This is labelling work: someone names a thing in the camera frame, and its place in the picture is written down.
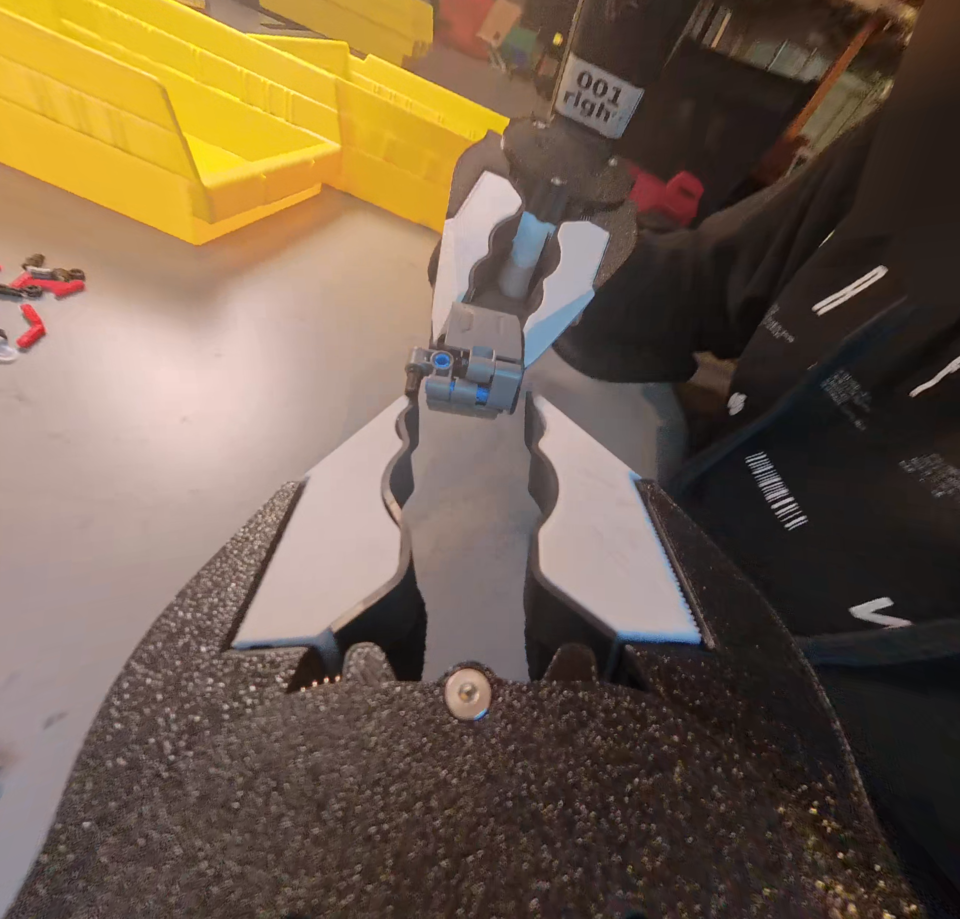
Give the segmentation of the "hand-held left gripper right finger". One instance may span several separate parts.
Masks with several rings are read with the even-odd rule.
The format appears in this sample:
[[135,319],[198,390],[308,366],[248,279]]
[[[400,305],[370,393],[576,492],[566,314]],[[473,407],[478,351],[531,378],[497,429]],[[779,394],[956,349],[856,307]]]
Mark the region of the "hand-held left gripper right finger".
[[532,575],[611,646],[711,646],[714,636],[642,495],[642,476],[546,397],[529,393]]

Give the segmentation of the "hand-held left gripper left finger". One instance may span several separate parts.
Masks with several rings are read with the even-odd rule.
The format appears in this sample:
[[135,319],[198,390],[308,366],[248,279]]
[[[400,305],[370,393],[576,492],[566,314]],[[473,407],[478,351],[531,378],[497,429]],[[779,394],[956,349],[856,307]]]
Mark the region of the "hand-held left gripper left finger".
[[373,644],[419,679],[419,585],[402,510],[414,491],[418,401],[402,396],[309,469],[231,633],[231,649],[311,649],[320,676]]

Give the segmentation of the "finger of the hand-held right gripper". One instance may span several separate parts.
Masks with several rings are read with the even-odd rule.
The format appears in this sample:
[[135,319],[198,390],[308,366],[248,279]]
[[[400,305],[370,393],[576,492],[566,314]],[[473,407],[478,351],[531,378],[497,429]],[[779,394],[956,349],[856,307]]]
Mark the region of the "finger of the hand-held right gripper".
[[610,235],[591,221],[559,225],[559,260],[540,284],[539,305],[523,326],[523,366],[530,368],[594,300],[594,281]]
[[513,184],[484,171],[457,212],[443,225],[433,291],[433,341],[438,342],[454,305],[471,291],[477,266],[491,253],[500,226],[522,210]]

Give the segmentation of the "grey toy joint assembly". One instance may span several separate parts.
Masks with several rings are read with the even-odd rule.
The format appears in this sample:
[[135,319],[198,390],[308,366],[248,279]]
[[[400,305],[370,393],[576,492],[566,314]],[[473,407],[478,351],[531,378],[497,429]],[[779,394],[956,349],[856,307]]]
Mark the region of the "grey toy joint assembly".
[[523,331],[512,313],[455,302],[426,348],[405,366],[404,394],[427,408],[494,420],[515,412],[524,375]]

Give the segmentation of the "grey desk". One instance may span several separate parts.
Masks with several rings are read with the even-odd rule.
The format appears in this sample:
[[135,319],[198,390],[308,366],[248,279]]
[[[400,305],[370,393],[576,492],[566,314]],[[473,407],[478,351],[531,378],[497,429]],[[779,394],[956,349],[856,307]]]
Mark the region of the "grey desk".
[[1,226],[89,281],[2,364],[5,913],[146,630],[402,391],[437,235],[328,188],[193,247],[5,166]]

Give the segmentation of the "yellow plastic bin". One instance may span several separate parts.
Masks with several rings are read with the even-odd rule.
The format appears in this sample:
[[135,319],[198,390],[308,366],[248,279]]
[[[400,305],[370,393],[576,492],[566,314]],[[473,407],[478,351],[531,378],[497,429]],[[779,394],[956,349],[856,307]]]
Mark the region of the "yellow plastic bin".
[[336,107],[173,0],[1,0],[2,164],[192,245],[317,195]]
[[448,215],[454,169],[508,117],[334,39],[258,40],[335,78],[342,158],[334,187],[436,233]]
[[397,66],[423,57],[434,39],[434,13],[423,0],[259,0],[276,18],[347,43]]

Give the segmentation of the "red bean bag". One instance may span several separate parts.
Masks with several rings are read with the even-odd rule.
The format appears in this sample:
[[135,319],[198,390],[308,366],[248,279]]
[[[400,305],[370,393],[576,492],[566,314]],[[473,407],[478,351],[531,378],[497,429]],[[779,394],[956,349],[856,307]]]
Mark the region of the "red bean bag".
[[478,31],[495,0],[439,0],[435,40],[470,58],[487,60],[487,45]]

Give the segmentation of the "pile of small toy parts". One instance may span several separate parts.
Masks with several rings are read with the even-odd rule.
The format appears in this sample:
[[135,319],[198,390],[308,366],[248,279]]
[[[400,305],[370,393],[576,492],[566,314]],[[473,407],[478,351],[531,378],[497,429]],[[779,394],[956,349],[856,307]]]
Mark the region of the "pile of small toy parts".
[[28,255],[16,275],[2,277],[2,302],[13,303],[18,308],[23,329],[15,336],[1,329],[1,364],[13,364],[47,336],[40,313],[45,299],[62,301],[83,293],[88,286],[87,279],[82,268],[54,267],[42,253]]

